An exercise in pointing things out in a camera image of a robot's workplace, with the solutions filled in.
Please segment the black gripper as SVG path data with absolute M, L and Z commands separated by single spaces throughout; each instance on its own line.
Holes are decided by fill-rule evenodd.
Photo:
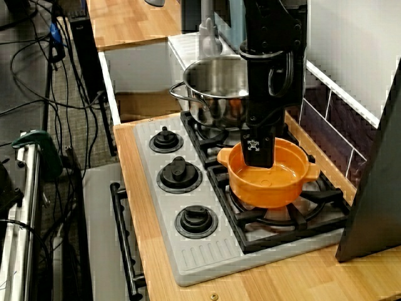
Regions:
M 272 168 L 275 136 L 269 127 L 283 127 L 286 108 L 301 104 L 305 94 L 306 48 L 263 52 L 246 48 L 246 61 L 246 123 L 257 128 L 242 127 L 242 154 L 247 166 Z

